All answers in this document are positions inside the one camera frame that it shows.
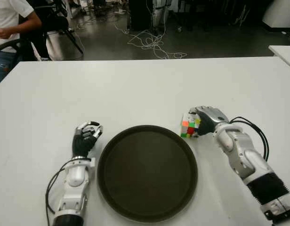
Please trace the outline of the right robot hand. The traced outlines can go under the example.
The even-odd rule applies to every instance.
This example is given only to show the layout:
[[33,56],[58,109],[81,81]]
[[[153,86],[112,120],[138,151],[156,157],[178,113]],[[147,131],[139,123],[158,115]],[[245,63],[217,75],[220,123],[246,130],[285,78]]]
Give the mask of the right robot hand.
[[189,113],[198,115],[201,122],[197,130],[198,136],[213,133],[220,123],[229,123],[229,119],[218,108],[211,106],[197,106],[189,110]]

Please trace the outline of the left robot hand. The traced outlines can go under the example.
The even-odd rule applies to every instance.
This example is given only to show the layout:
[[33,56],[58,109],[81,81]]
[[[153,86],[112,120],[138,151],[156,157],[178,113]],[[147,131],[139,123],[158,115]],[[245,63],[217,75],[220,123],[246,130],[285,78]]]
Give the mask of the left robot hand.
[[72,140],[72,157],[87,158],[89,151],[95,146],[103,133],[103,126],[95,121],[82,123],[75,129]]

